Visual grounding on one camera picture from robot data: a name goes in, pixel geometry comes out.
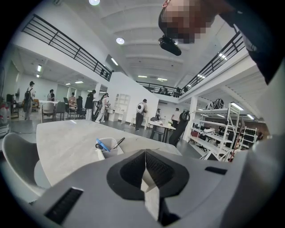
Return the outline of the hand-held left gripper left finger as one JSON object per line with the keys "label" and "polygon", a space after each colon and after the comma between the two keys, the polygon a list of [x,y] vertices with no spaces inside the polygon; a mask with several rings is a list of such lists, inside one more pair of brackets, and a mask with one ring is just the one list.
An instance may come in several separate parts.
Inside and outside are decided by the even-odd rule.
{"label": "hand-held left gripper left finger", "polygon": [[90,163],[48,189],[31,207],[48,228],[158,228],[141,190],[145,152]]}

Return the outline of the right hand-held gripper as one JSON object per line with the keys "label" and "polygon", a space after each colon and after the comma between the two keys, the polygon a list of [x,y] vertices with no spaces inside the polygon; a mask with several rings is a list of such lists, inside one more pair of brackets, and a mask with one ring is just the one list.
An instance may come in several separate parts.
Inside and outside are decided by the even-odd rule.
{"label": "right hand-held gripper", "polygon": [[252,147],[237,189],[237,217],[248,221],[271,200],[285,169],[285,135]]}

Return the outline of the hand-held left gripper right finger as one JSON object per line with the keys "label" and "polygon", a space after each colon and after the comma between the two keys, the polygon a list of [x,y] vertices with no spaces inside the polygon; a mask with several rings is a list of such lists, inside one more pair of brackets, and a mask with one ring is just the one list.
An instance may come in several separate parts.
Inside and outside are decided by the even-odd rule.
{"label": "hand-held left gripper right finger", "polygon": [[148,171],[159,185],[160,216],[169,228],[237,228],[243,156],[232,163],[146,150]]}

